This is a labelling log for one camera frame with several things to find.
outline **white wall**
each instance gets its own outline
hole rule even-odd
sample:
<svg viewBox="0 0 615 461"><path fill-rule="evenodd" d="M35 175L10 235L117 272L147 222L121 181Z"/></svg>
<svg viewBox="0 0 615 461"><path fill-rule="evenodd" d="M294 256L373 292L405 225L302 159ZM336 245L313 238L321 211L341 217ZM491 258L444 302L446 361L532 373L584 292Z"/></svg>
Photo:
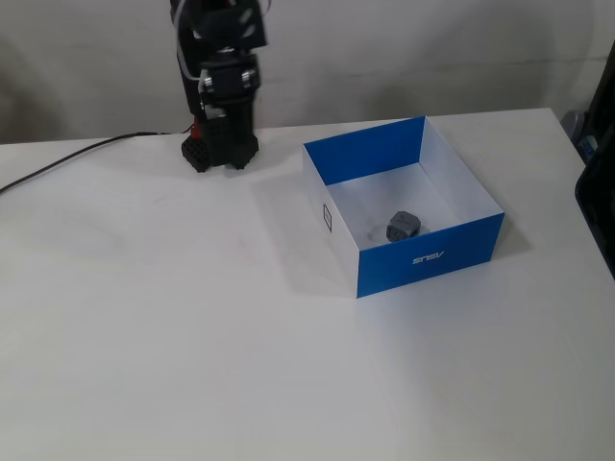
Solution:
<svg viewBox="0 0 615 461"><path fill-rule="evenodd" d="M273 0L258 124L588 105L612 0ZM0 142L190 123L168 0L2 0Z"/></svg>

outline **blue box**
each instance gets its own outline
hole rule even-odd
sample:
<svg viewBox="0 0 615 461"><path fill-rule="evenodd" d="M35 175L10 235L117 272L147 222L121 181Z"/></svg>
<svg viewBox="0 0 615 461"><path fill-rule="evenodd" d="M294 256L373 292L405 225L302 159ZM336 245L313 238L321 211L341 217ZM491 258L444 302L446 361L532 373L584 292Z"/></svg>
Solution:
<svg viewBox="0 0 615 461"><path fill-rule="evenodd" d="M428 117L310 142L304 178L357 297L489 261L504 219ZM398 211L423 227L390 243Z"/></svg>

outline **black square marking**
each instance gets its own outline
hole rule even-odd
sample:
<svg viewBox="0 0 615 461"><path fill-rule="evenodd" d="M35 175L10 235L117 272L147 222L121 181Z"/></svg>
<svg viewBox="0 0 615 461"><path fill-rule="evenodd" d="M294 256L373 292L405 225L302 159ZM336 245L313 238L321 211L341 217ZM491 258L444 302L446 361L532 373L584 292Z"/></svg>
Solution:
<svg viewBox="0 0 615 461"><path fill-rule="evenodd" d="M329 213L329 209L327 208L327 205L323 205L323 207L324 207L325 224L329 228L329 232L332 232L331 214Z"/></svg>

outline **red component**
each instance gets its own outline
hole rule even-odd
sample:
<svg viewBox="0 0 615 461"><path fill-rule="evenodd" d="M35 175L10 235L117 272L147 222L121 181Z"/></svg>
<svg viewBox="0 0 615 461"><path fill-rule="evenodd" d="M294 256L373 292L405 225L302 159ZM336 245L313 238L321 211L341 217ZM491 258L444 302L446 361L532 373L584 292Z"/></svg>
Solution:
<svg viewBox="0 0 615 461"><path fill-rule="evenodd" d="M192 139L201 139L201 133L199 132L199 124L194 119L194 125L192 126Z"/></svg>

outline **black cable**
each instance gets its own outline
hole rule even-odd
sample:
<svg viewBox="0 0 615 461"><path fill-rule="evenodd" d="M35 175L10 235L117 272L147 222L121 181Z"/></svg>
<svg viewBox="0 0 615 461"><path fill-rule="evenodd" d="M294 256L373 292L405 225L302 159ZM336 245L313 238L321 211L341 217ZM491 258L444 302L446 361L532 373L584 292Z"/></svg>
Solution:
<svg viewBox="0 0 615 461"><path fill-rule="evenodd" d="M167 134L167 133L148 133L148 132L139 132L139 133L131 133L131 134L122 134L121 136L112 137L111 139L107 139L107 140L105 140L105 141L101 141L101 142L98 142L98 143L96 143L96 144L92 144L91 146L85 147L85 148L84 148L84 149L82 149L81 151L77 151L77 152L75 152L74 154L71 154L70 156L67 156L67 157L61 158L60 160L55 161L55 162L54 162L54 163L52 163L51 165L47 165L47 166L45 166L44 168L41 168L40 170L35 171L34 173L32 173L32 174L30 174L30 175L28 175L28 176L25 176L24 178L21 178L20 180L17 180L17 181L15 181L15 182L11 182L9 185L5 185L4 187L2 187L2 188L0 189L0 195L4 194L4 193L5 193L6 191L8 191L9 189L13 189L14 187L16 187L16 186L18 186L18 185L22 184L23 182L26 182L26 181L28 181L28 180L31 180L32 178L34 178L34 177L36 177L36 176L38 176L38 175L41 175L41 174L43 174L44 172L49 171L49 170L51 170L52 168L55 168L56 166L61 165L61 164L65 163L65 162L67 162L67 161L71 160L71 159L72 159L72 158L74 158L74 157L80 156L81 154L84 154L84 153L86 153L86 152L88 152L88 151L91 151L91 150L93 150L93 149L96 149L96 148L98 148L98 147L102 147L102 146L105 146L105 145L107 145L107 144L111 144L111 143L113 143L113 142L116 142L116 141L121 141L122 139L128 139L128 138L131 138L131 137L155 136L155 135L159 135L159 134Z"/></svg>

